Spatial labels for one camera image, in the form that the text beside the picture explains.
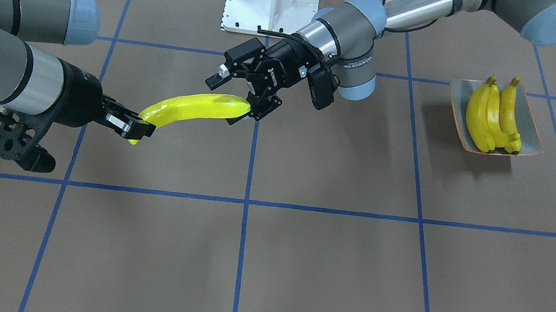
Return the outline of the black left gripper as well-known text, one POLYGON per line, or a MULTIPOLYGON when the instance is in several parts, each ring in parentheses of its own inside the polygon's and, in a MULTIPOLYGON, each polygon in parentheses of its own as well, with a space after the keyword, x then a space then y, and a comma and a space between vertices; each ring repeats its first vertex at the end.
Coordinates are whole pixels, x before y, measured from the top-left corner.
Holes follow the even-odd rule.
POLYGON ((282 105, 277 92, 292 88, 307 79, 315 65, 332 69, 324 53, 304 38, 282 35, 282 39, 266 48, 257 38, 242 42, 224 53, 225 61, 217 73, 205 80, 209 89, 215 90, 232 78, 247 81, 246 101, 248 112, 226 119, 229 125, 248 118, 260 121, 282 105))

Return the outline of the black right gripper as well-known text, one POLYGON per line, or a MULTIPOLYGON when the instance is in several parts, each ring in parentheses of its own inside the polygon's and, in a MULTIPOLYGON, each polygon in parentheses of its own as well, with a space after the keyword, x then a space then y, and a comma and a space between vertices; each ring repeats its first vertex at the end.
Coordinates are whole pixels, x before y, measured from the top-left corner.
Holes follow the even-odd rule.
POLYGON ((103 94, 98 78, 72 64, 62 64, 64 89, 57 103, 60 110, 53 121, 68 127, 81 127, 98 120, 124 139, 139 141, 151 137, 157 127, 146 122, 112 97, 103 94))

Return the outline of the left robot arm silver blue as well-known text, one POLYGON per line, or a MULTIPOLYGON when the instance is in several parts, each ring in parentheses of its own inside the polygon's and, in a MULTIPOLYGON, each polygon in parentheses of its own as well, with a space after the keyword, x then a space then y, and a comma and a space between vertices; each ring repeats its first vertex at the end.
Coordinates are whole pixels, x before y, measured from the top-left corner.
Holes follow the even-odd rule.
POLYGON ((206 80, 215 90, 234 78, 247 81, 251 109, 260 120, 282 104, 277 92, 308 81, 317 110, 339 91, 350 101, 376 87, 374 42, 387 33, 409 33, 461 11, 489 10, 537 46, 556 44, 556 0, 346 0, 315 13, 292 34, 266 31, 280 41, 266 47, 250 39, 225 52, 218 72, 206 80))

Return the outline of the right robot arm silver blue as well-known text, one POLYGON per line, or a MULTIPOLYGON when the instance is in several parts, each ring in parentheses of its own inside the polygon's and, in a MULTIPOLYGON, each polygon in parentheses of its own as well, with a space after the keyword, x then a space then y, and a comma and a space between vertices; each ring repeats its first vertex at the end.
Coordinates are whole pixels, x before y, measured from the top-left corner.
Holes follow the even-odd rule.
POLYGON ((103 94, 94 75, 35 47, 89 45, 100 29, 96 0, 0 0, 0 106, 81 127, 106 125, 139 140, 155 127, 103 94))

